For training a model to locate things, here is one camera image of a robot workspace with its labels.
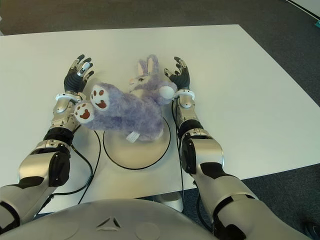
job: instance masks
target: black cable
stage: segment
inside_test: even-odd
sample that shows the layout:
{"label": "black cable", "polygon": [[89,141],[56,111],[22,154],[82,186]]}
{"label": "black cable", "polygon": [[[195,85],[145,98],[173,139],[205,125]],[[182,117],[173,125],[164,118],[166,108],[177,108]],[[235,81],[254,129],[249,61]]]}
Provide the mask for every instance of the black cable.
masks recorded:
{"label": "black cable", "polygon": [[[79,126],[73,131],[73,133],[75,133],[80,127],[81,127],[81,125],[79,125]],[[80,191],[82,191],[83,189],[86,188],[86,190],[84,191],[84,193],[83,193],[80,201],[78,202],[78,204],[80,204],[80,202],[81,202],[82,199],[84,198],[84,196],[85,196],[85,194],[86,194],[86,192],[87,192],[87,190],[88,190],[88,188],[89,188],[89,186],[90,186],[90,184],[91,184],[91,182],[92,182],[92,180],[93,180],[93,178],[94,178],[94,176],[95,176],[95,173],[96,173],[97,168],[98,168],[100,156],[101,156],[101,141],[100,141],[100,138],[99,138],[97,132],[94,131],[94,133],[96,134],[96,136],[97,136],[97,138],[98,138],[98,142],[99,142],[99,155],[98,155],[98,159],[97,159],[97,161],[96,161],[96,165],[95,165],[94,171],[93,171],[93,168],[92,168],[90,162],[75,148],[75,146],[74,146],[73,144],[70,145],[71,148],[73,149],[73,151],[74,151],[77,155],[79,155],[79,156],[84,160],[84,162],[85,162],[86,164],[88,164],[88,166],[89,166],[90,176],[89,176],[88,180],[86,181],[85,185],[82,186],[81,188],[77,189],[77,190],[70,191],[70,192],[57,192],[57,193],[52,193],[52,194],[47,198],[47,200],[44,202],[44,204],[42,205],[42,207],[41,207],[41,209],[39,210],[39,212],[40,212],[55,196],[66,196],[66,195],[76,194],[76,193],[78,193],[78,192],[80,192]]]}
{"label": "black cable", "polygon": [[176,122],[176,116],[177,116],[177,112],[178,112],[178,100],[176,100],[176,104],[175,104],[175,115],[174,115],[174,101],[172,101],[171,104],[171,113],[172,113],[172,117],[174,120],[174,124],[175,124],[175,138],[176,138],[176,146],[178,148],[178,155],[179,155],[179,163],[180,163],[180,175],[181,175],[181,187],[182,187],[182,206],[183,208],[185,208],[185,187],[184,187],[184,177],[183,177],[183,172],[182,172],[182,162],[181,162],[181,155],[180,155],[180,148],[181,148],[181,141],[179,141],[178,143],[178,125]]}
{"label": "black cable", "polygon": [[203,217],[201,216],[201,213],[200,213],[200,200],[201,200],[201,197],[200,197],[200,193],[199,193],[199,196],[198,196],[198,199],[196,200],[196,214],[198,215],[198,218],[200,220],[200,222],[203,224],[203,226],[209,231],[209,232],[213,232],[213,229],[212,227],[210,227],[206,221],[203,219]]}
{"label": "black cable", "polygon": [[92,180],[93,180],[94,177],[95,177],[95,174],[96,174],[96,171],[97,171],[97,168],[98,168],[98,165],[99,165],[99,161],[100,161],[100,156],[101,156],[101,140],[100,140],[100,137],[99,137],[98,133],[97,133],[96,131],[94,131],[94,133],[95,133],[95,135],[96,135],[96,137],[98,138],[98,141],[99,141],[99,155],[98,155],[98,159],[97,159],[96,164],[95,164],[95,168],[94,168],[94,172],[93,172],[93,174],[92,174],[92,178],[90,179],[90,182],[88,183],[88,185],[87,185],[84,193],[82,194],[82,197],[80,198],[78,204],[81,203],[82,199],[83,199],[84,196],[86,195],[86,192],[88,191],[88,189],[89,189],[89,187],[90,187],[90,185],[91,185],[91,183],[92,183]]}
{"label": "black cable", "polygon": [[80,127],[81,127],[81,124],[79,124],[79,126],[77,126],[77,127],[76,127],[76,129],[75,129],[75,130],[73,130],[73,132],[72,132],[72,133],[73,133],[73,134],[75,134],[75,132],[76,132]]}

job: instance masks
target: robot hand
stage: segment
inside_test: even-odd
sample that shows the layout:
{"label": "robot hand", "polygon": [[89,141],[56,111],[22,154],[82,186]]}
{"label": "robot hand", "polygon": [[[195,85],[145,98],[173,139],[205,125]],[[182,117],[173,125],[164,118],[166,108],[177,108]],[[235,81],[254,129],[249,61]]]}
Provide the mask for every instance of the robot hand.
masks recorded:
{"label": "robot hand", "polygon": [[176,67],[179,71],[174,71],[175,74],[172,74],[167,68],[164,69],[164,74],[177,86],[178,90],[180,89],[189,89],[190,86],[190,76],[188,67],[180,57],[175,56]]}
{"label": "robot hand", "polygon": [[87,75],[87,71],[94,65],[91,63],[91,58],[88,57],[82,63],[80,61],[85,58],[85,55],[80,55],[74,60],[67,75],[64,78],[64,91],[80,93],[84,90],[87,81],[90,76],[94,74],[94,71],[90,71]]}

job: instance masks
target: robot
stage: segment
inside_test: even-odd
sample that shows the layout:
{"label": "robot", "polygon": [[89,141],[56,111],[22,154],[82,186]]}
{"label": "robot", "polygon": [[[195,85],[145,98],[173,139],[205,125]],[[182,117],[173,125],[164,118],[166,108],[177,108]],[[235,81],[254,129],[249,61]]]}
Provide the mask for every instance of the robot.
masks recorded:
{"label": "robot", "polygon": [[34,220],[48,197],[69,178],[70,147],[78,123],[76,103],[94,73],[91,58],[79,56],[58,94],[51,126],[19,167],[19,183],[0,188],[1,240],[305,240],[282,222],[237,177],[223,170],[220,144],[201,125],[195,112],[186,63],[164,74],[177,85],[172,108],[183,170],[194,178],[213,224],[209,232],[180,212],[161,203],[141,199],[107,199],[79,204]]}

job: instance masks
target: bunny ear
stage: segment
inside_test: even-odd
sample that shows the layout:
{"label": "bunny ear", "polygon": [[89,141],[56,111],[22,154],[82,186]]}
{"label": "bunny ear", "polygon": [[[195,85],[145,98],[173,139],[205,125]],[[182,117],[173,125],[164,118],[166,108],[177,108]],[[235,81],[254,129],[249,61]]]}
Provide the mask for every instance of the bunny ear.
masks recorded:
{"label": "bunny ear", "polygon": [[144,75],[147,73],[147,63],[143,60],[139,60],[138,62],[138,75]]}
{"label": "bunny ear", "polygon": [[148,56],[147,61],[148,61],[148,67],[147,67],[148,73],[156,73],[159,71],[159,63],[156,55],[152,54]]}

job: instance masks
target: gray carpet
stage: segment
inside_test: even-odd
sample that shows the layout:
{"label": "gray carpet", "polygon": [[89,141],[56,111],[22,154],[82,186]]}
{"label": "gray carpet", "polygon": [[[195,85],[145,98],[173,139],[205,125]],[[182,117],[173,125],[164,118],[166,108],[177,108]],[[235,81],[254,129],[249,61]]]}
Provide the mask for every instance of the gray carpet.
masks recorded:
{"label": "gray carpet", "polygon": [[[0,16],[5,35],[239,24],[320,105],[320,29],[284,0],[2,0]],[[305,219],[320,224],[319,181],[320,164],[244,182],[284,222],[302,231]],[[185,214],[195,221],[197,196],[196,190],[186,191]]]}

